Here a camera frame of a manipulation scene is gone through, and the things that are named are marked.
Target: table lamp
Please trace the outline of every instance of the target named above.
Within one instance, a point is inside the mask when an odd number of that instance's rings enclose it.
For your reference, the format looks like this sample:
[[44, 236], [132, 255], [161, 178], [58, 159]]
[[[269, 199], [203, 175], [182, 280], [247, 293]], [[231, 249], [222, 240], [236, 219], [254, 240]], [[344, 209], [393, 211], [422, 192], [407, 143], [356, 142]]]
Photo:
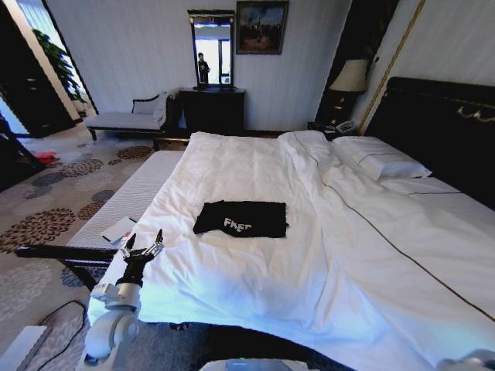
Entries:
[[330, 120], [331, 125], [346, 120], [353, 108], [357, 96], [366, 90], [366, 68], [368, 60], [347, 60], [339, 76], [330, 85], [329, 90], [341, 94], [338, 103], [333, 106], [336, 117]]

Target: lamp shade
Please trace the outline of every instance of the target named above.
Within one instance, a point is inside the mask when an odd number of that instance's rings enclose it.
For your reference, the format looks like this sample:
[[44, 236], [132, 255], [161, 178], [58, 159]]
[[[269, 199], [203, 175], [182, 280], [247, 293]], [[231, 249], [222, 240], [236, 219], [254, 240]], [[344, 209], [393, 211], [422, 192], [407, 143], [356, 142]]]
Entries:
[[347, 60], [339, 76], [333, 81], [330, 90], [365, 91], [366, 67], [368, 60]]

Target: black headboard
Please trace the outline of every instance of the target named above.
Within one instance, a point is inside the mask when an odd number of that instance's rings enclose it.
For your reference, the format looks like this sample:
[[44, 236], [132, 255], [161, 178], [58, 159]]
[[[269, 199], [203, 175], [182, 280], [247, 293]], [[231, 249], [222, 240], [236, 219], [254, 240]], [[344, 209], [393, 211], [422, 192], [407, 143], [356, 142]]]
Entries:
[[365, 135], [495, 209], [495, 87], [392, 77]]

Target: green plant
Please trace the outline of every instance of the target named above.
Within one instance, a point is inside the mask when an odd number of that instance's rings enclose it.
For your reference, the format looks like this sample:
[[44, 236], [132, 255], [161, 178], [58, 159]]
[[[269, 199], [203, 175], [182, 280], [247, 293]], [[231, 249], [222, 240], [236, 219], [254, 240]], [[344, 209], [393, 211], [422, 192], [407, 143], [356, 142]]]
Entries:
[[45, 52], [46, 56], [53, 69], [55, 70], [56, 75], [59, 77], [60, 82], [71, 100], [79, 100], [83, 103], [86, 101], [80, 95], [80, 87], [79, 84], [74, 81], [72, 71], [70, 70], [72, 66], [64, 59], [65, 56], [68, 56], [65, 50], [59, 48], [57, 45], [50, 42], [50, 37], [43, 32], [34, 29], [34, 34], [38, 39], [38, 43], [41, 45], [43, 52]]

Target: bedside table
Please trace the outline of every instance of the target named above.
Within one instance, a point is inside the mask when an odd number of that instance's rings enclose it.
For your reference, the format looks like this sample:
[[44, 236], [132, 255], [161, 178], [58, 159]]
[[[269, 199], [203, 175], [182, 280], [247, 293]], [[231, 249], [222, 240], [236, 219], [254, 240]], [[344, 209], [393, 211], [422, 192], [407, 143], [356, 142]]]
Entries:
[[332, 141], [335, 138], [342, 137], [343, 135], [339, 133], [338, 131], [335, 131], [334, 133], [326, 133], [326, 124], [322, 124], [319, 122], [314, 122], [314, 121], [309, 121], [308, 130], [316, 130], [316, 131], [321, 131], [324, 135], [327, 141]]

